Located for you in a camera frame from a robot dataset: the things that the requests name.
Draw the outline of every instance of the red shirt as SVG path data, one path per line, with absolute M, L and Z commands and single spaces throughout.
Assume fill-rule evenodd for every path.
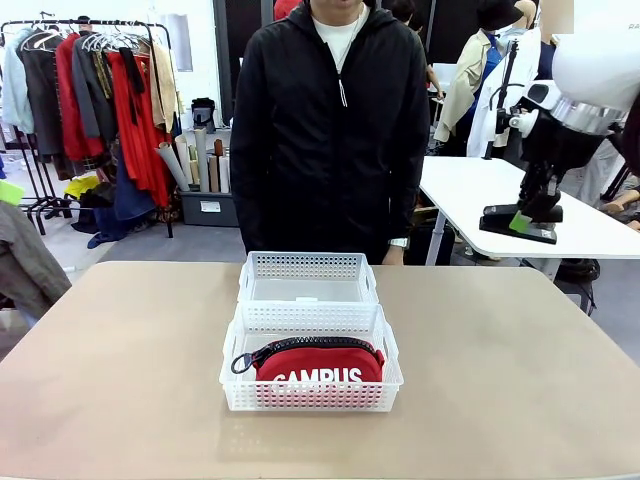
M 72 33 L 56 48 L 56 68 L 58 73 L 58 103 L 62 116 L 62 142 L 64 152 L 71 160 L 80 161 L 104 152 L 102 140 L 88 138 L 84 133 L 76 92 L 71 77 L 71 55 L 73 42 L 80 35 Z
M 273 7 L 273 17 L 275 20 L 287 18 L 291 10 L 300 5 L 300 0 L 276 0 Z

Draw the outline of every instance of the zipper ring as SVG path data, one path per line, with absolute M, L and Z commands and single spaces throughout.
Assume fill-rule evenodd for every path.
M 240 359 L 244 359 L 245 367 L 242 370 L 238 370 L 236 368 L 236 364 L 238 363 L 238 360 L 240 360 Z M 247 372 L 252 366 L 253 366 L 253 354 L 251 354 L 251 353 L 243 353 L 242 355 L 236 357 L 235 360 L 231 363 L 231 371 L 233 373 L 235 373 L 236 375 L 239 375 L 241 373 Z

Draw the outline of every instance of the black hat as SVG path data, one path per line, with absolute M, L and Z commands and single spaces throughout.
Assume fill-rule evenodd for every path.
M 478 4 L 478 23 L 489 32 L 513 25 L 523 15 L 513 0 L 480 0 Z

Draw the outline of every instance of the neck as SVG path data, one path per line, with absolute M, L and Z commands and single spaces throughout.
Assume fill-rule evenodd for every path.
M 323 0 L 311 0 L 311 14 L 320 23 L 331 27 L 352 24 L 358 19 L 363 8 L 362 2 L 354 2 L 353 6 L 347 8 L 336 8 L 327 3 Z

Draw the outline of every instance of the clothing rack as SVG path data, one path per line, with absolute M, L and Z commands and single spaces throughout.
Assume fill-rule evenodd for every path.
M 140 22 L 137 20 L 134 21 L 126 21 L 126 20 L 77 20 L 77 19 L 68 19 L 68 20 L 63 20 L 63 19 L 52 19 L 52 20 L 43 20 L 43 19 L 35 19 L 35 20 L 12 20 L 12 21 L 8 21 L 8 22 L 4 22 L 1 26 L 0 26 L 0 47 L 3 47 L 5 45 L 5 34 L 4 34 L 4 29 L 6 26 L 8 25 L 105 25 L 105 26 L 122 26 L 122 27 L 144 27 L 147 30 L 147 35 L 149 36 L 149 48 L 150 48 L 150 54 L 151 54 L 151 59 L 153 61 L 154 64 L 157 65 L 157 60 L 156 60 L 156 53 L 155 53 L 155 49 L 153 47 L 153 36 L 151 34 L 151 28 L 161 28 L 162 30 L 164 30 L 165 36 L 167 38 L 167 48 L 169 49 L 169 51 L 171 51 L 171 38 L 169 36 L 169 30 L 167 29 L 167 27 L 165 27 L 164 25 L 162 25 L 161 23 L 145 23 L 145 22 Z M 173 67 L 173 59 L 171 58 L 171 55 L 169 55 L 169 62 L 171 65 L 171 75 L 173 77 L 173 83 L 174 85 L 176 84 L 176 79 L 175 79 L 175 71 L 174 71 L 174 67 Z M 158 99 L 160 101 L 160 104 L 162 104 L 162 93 L 161 93 L 161 88 L 160 88 L 160 79 L 158 77 L 158 69 L 154 69 L 155 72 L 155 81 L 156 81 L 156 85 L 158 87 Z M 178 98 L 178 92 L 175 92 L 176 95 L 176 102 L 179 104 L 180 100 Z M 182 125 L 180 122 L 180 116 L 176 115 L 176 121 L 177 121 L 177 125 L 178 128 L 181 130 L 182 129 Z M 36 194 L 35 197 L 35 201 L 31 204 L 27 204 L 24 205 L 23 207 L 26 208 L 26 212 L 27 212 L 27 217 L 29 218 L 29 220 L 31 220 L 31 222 L 33 223 L 33 211 L 37 208 L 36 210 L 36 223 L 38 226 L 38 230 L 40 231 L 41 235 L 46 235 L 46 231 L 44 229 L 44 225 L 42 223 L 42 219 L 41 219 L 41 215 L 42 213 L 47 210 L 47 214 L 45 216 L 46 219 L 51 218 L 53 216 L 58 216 L 59 212 L 62 212 L 65 218 L 71 218 L 71 211 L 72 210 L 90 210 L 87 208 L 71 208 L 70 207 L 70 201 L 67 199 L 63 199 L 60 198 L 58 196 L 56 196 L 55 191 L 53 189 L 53 184 L 51 183 L 51 178 L 49 177 L 49 171 L 46 168 L 46 165 L 43 166 L 43 170 L 45 172 L 45 177 L 47 179 L 47 183 L 49 185 L 50 188 L 50 194 L 47 192 L 47 189 L 45 187 L 45 183 L 43 181 L 42 178 L 42 174 L 40 172 L 40 168 L 38 165 L 38 160 L 37 160 L 37 156 L 35 153 L 35 136 L 33 136 L 33 138 L 29 138 L 29 136 L 25 135 L 25 137 L 27 138 L 27 142 L 29 145 L 29 149 L 31 150 L 31 153 L 33 155 L 33 159 L 34 159 L 34 164 L 35 164 L 35 169 L 36 172 L 38 174 L 38 177 L 40 179 L 40 183 L 43 189 L 43 196 L 41 197 L 40 194 L 38 193 L 38 189 L 33 177 L 33 174 L 31 172 L 31 167 L 29 166 L 29 161 L 26 155 L 26 151 L 24 149 L 24 145 L 22 144 L 21 140 L 20 140 L 20 132 L 17 129 L 17 127 L 13 127 L 14 133 L 16 135 L 16 140 L 18 141 L 19 144 L 19 148 L 22 152 L 22 157 L 25 161 L 25 164 L 27 165 L 27 171 L 29 172 L 29 178 L 31 180 L 31 185 L 33 186 L 33 190 Z M 171 224 L 171 220 L 167 220 L 167 234 L 169 236 L 169 238 L 173 238 L 173 228 L 172 228 L 172 224 Z

